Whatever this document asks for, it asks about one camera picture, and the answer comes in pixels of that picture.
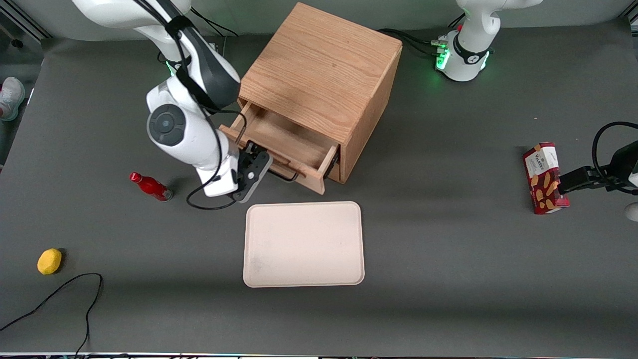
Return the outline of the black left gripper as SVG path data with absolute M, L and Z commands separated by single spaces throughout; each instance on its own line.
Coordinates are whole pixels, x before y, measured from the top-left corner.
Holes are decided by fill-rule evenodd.
M 593 163 L 602 178 L 606 191 L 636 192 L 638 188 L 638 142 L 634 141 L 617 150 L 609 165 L 600 166 L 597 152 L 598 143 L 593 144 Z M 596 189 L 597 178 L 592 177 L 592 167 L 581 167 L 560 176 L 560 194 L 573 191 Z

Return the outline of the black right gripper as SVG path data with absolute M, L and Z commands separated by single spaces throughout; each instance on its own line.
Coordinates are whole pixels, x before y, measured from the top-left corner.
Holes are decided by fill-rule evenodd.
M 237 193 L 252 194 L 268 169 L 269 153 L 267 149 L 256 145 L 253 141 L 247 141 L 244 150 L 239 152 Z

